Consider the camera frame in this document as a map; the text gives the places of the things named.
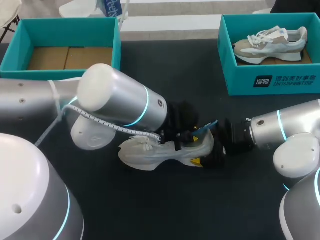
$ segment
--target chair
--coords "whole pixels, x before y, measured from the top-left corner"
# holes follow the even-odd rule
[[[20,18],[18,13],[22,7],[21,0],[0,0],[0,29],[4,29],[2,36],[0,37],[0,43],[5,38],[7,32],[14,33],[15,31],[10,29],[11,24],[18,26]]]

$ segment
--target shoe tongue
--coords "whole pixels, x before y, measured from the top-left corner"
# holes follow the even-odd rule
[[[281,36],[283,36],[285,38],[285,40],[288,40],[288,31],[285,29],[285,28],[281,28],[269,35],[267,35],[268,38],[271,38],[271,39],[276,39],[276,38],[279,38]]]

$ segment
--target shoe sole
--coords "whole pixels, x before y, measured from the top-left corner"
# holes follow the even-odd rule
[[[264,57],[260,58],[249,58],[244,56],[239,56],[235,54],[236,59],[240,60],[240,62],[245,62],[253,65],[261,64],[263,60],[267,58],[276,58],[283,61],[289,61],[289,62],[299,62],[303,58],[304,52],[295,52],[295,53],[273,53],[266,55]]]

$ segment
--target floor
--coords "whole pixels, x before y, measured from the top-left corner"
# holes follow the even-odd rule
[[[24,0],[19,16],[22,19],[58,18],[59,7],[70,1]],[[125,41],[214,39],[218,37],[223,14],[251,14],[271,8],[274,2],[275,0],[130,0],[130,17],[123,24],[121,38]],[[13,33],[7,33],[3,43],[9,43],[12,37]]]

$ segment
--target white cable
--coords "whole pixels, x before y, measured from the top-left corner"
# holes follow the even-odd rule
[[[60,95],[58,93],[57,87],[54,83],[54,81],[52,80],[48,80],[51,89],[52,89],[52,93],[53,93],[53,98],[54,98],[54,102],[55,102],[55,107],[56,107],[56,112],[58,113],[58,115],[61,114],[61,107],[60,107]]]
[[[119,31],[121,31],[122,24],[125,21],[125,17],[126,17],[126,14],[128,12],[128,8],[129,8],[129,3],[130,3],[130,0],[126,0],[125,6],[124,6],[124,11],[122,12],[122,17],[121,17],[121,20],[120,20],[120,23],[119,23]]]
[[[98,124],[104,125],[108,128],[114,129],[118,132],[130,134],[130,135],[136,135],[136,136],[149,137],[149,138],[155,139],[158,142],[160,142],[160,140],[161,140],[161,137],[157,134],[144,132],[144,131],[135,131],[135,130],[131,130],[131,129],[127,129],[127,128],[124,128],[121,126],[114,125],[110,122],[103,121],[103,120],[83,111],[82,109],[80,109],[76,106],[68,104],[63,107],[63,109],[62,109],[61,113],[58,115],[58,117],[53,121],[53,123],[51,123],[51,125],[47,128],[47,130],[45,130],[45,132],[41,135],[39,140],[36,141],[36,143],[34,144],[36,147],[38,147],[43,142],[43,140],[47,137],[47,135],[51,132],[51,130],[57,125],[57,123],[62,120],[62,117],[64,116],[64,114],[67,110],[73,110],[73,111],[79,113],[81,116],[85,117],[86,119],[95,121]]]

